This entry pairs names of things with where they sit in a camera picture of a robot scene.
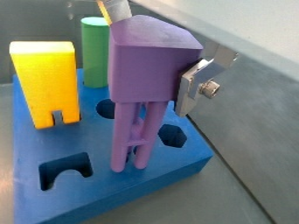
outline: green cylinder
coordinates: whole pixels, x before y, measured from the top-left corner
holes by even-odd
[[[103,17],[85,17],[81,22],[85,86],[103,88],[109,85],[109,23]]]

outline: purple leg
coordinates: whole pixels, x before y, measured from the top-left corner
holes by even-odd
[[[131,139],[131,129],[137,121],[137,111],[141,109],[141,103],[117,103],[115,129],[113,143],[111,169],[122,172],[127,164],[127,153],[131,147],[127,143]]]
[[[142,138],[149,141],[149,144],[138,146],[135,154],[135,167],[145,169],[151,156],[151,151],[155,145],[157,134],[165,118],[165,111],[169,101],[149,102],[145,118],[145,127],[142,130]]]
[[[135,120],[134,120],[134,125],[131,126],[131,137],[130,140],[139,140],[141,139],[141,127],[143,125],[143,120],[139,117],[141,114],[141,108],[142,108],[142,103],[137,103],[135,104]],[[135,148],[135,146],[129,146],[127,148],[127,153],[130,153],[133,151],[133,149]]]

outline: metal bracket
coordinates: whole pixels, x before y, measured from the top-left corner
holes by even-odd
[[[214,59],[201,61],[190,68],[182,76],[175,114],[186,116],[198,103],[198,98],[205,95],[210,99],[217,95],[221,85],[214,77],[232,66],[238,54],[229,48],[220,46]]]

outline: gray table surface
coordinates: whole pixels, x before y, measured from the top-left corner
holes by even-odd
[[[0,86],[0,223],[14,223],[13,85]],[[201,174],[85,222],[272,223],[216,155]]]
[[[299,83],[240,57],[192,118],[277,223],[299,223]]]

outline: yellow block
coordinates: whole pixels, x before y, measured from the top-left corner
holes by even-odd
[[[81,120],[75,48],[71,42],[13,42],[10,53],[37,129]]]

